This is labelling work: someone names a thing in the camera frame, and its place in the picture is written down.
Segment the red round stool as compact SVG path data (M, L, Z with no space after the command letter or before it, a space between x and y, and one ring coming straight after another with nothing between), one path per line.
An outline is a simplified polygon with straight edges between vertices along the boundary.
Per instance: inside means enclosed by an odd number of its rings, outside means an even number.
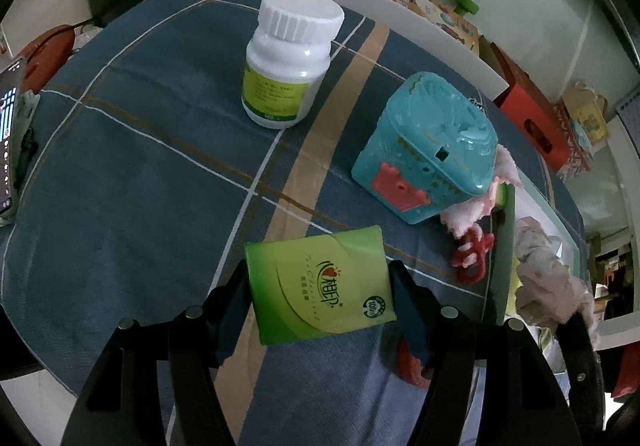
M70 25L58 25L29 42L17 54L25 58L23 91L37 94L66 63L73 52L75 32Z

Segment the pink white fluffy sock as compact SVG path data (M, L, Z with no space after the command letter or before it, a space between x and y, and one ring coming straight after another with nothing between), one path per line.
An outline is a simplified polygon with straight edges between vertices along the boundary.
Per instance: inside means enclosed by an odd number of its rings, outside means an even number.
M487 192L448 207L439 214L440 221L455 239L461 239L478 220L491 213L497 202L498 187L503 184L521 187L522 181L510 151L498 144L494 177Z

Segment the white pill bottle green label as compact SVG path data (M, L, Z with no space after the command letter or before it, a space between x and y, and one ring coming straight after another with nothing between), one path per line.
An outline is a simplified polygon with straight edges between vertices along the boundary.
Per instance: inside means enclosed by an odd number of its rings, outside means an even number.
M262 0L245 52L241 100L250 119L282 130L307 116L344 19L333 0Z

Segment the white foam board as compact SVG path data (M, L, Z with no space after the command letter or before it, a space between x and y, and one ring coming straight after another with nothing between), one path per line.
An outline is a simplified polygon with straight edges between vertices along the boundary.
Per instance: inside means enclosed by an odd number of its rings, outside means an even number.
M447 35L426 18L411 12L392 0L333 0L340 6L353 10L372 21L388 26L398 35L416 43L430 52L462 78L495 101L509 84L472 51Z

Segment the white tray green rim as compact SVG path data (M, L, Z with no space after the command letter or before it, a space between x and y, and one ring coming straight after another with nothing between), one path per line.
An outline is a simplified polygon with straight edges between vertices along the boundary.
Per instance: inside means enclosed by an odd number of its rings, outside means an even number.
M506 219L496 230L487 306L495 310L496 323L516 317L532 329L579 312L597 342L582 225L571 225L555 209L553 196L544 197L525 174L520 178L520 187L506 188Z

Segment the green plastic knob toy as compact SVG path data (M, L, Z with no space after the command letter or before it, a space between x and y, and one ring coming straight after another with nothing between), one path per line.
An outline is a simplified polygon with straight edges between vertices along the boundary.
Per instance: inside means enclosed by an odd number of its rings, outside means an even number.
M473 0L454 0L454 13L465 17L465 15L475 15L480 7Z

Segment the green tissue pack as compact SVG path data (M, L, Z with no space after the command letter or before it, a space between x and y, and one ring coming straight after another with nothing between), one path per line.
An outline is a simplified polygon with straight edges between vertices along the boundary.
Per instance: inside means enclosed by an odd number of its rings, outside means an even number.
M396 321L378 225L245 246L264 345L341 335Z

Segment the yellow patterned gift bag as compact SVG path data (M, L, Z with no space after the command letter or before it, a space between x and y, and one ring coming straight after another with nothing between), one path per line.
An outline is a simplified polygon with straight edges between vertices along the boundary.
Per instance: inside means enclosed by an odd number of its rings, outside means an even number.
M589 84L577 81L565 90L562 101L570 118L582 127L590 153L596 154L610 136L604 117L608 100Z

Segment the red cardboard box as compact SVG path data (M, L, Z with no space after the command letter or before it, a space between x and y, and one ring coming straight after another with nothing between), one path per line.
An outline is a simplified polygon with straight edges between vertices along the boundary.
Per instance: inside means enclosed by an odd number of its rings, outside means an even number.
M499 110L527 137L551 170L559 172L570 159L570 147L551 103L495 42L491 42L489 47L498 69L509 84L497 98Z

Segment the pink floral satin scrunchie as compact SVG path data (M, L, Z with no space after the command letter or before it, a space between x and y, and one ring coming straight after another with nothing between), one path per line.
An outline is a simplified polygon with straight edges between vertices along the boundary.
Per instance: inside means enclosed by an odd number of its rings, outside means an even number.
M591 343L599 343L594 299L590 288L556 256L551 238L531 217L515 223L514 252L518 259L515 291L518 315L526 324L556 330L574 313L584 316Z

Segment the orange toy picture box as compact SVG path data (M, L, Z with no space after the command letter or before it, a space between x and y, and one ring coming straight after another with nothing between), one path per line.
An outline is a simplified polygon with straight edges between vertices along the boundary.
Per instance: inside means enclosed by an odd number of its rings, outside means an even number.
M454 13L454 8L438 0L392 0L425 18L449 36L457 39L476 56L480 55L480 33L465 17Z

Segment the red pink chenille scrunchie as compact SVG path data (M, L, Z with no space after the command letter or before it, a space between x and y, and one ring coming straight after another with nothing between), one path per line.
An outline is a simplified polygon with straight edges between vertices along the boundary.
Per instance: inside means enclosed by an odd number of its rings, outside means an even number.
M485 233L474 223L465 233L464 244L450 260L457 271L457 281L464 285L479 283L487 273L487 253L495 246L495 235Z

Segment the blue plaid tablecloth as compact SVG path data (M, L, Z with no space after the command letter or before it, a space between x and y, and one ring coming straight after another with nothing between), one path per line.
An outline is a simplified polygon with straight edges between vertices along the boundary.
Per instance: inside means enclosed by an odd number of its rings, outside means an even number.
M408 225L350 176L386 100L410 75L468 81L386 26L346 10L310 114L277 131L241 105L260 0L144 0L49 81L39 151L13 229L1 230L1 300L58 383L80 393L121 317L168 321L204 300L246 241L382 227L442 303L487 316L461 287L438 218ZM240 445L405 445L425 390L392 374L396 327L277 345L244 342L218 374Z

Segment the teal plastic lidded box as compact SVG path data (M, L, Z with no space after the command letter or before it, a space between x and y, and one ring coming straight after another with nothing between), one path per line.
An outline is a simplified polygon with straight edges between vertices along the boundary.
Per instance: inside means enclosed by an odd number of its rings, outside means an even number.
M418 224L487 193L497 145L484 110L441 76L416 73L388 99L352 178Z

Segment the smartphone with lit screen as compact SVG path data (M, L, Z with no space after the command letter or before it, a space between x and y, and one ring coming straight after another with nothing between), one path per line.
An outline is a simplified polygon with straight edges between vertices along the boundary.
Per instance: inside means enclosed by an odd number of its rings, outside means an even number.
M17 206L14 187L16 119L25 72L24 56L14 60L1 72L1 226L10 224Z

